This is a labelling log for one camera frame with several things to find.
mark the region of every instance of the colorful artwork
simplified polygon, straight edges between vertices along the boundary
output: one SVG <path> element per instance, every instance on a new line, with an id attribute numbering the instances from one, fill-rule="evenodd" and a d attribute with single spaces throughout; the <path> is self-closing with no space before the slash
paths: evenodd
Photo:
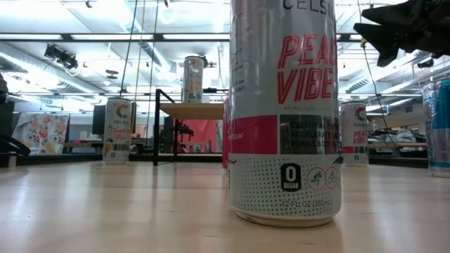
<path id="1" fill-rule="evenodd" d="M 32 155 L 63 153 L 69 116 L 48 114 L 20 115 L 13 137 L 32 149 Z"/>

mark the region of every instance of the silver can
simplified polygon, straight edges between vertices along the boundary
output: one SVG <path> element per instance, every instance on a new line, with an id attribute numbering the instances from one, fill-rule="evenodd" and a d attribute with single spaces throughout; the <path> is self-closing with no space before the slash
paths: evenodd
<path id="1" fill-rule="evenodd" d="M 128 163 L 130 141 L 131 102 L 125 98 L 109 98 L 105 112 L 103 163 Z"/>
<path id="2" fill-rule="evenodd" d="M 319 226 L 341 206 L 333 0 L 233 0 L 229 202 L 238 216 Z"/>
<path id="3" fill-rule="evenodd" d="M 202 102 L 204 66 L 203 59 L 197 56 L 184 60 L 183 103 Z"/>
<path id="4" fill-rule="evenodd" d="M 342 103 L 340 113 L 344 165 L 347 167 L 367 167 L 368 131 L 366 103 L 364 101 Z"/>
<path id="5" fill-rule="evenodd" d="M 428 169 L 433 176 L 450 178 L 450 80 L 423 87 Z"/>

